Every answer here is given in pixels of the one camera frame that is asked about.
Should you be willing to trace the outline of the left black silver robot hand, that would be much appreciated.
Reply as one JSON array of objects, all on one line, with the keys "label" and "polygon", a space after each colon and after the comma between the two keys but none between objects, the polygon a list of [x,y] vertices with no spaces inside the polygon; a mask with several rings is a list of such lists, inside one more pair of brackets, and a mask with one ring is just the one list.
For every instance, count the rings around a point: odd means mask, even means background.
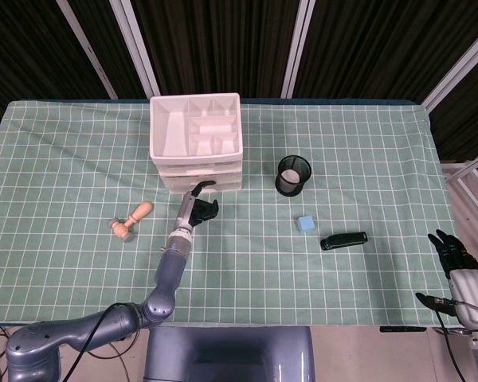
[{"label": "left black silver robot hand", "polygon": [[194,227],[202,222],[212,220],[218,215],[219,204],[217,200],[209,203],[198,198],[205,187],[215,184],[216,181],[201,181],[192,190],[184,194],[174,223],[174,230],[185,229],[192,233]]}]

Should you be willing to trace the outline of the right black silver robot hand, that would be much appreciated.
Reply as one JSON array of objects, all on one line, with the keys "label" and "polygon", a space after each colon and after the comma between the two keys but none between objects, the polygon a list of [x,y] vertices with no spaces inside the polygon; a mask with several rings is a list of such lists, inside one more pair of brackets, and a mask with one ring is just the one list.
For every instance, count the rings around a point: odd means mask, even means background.
[{"label": "right black silver robot hand", "polygon": [[457,318],[464,328],[478,331],[478,261],[454,235],[437,229],[428,238],[437,251],[451,296],[417,292],[417,300],[430,310]]}]

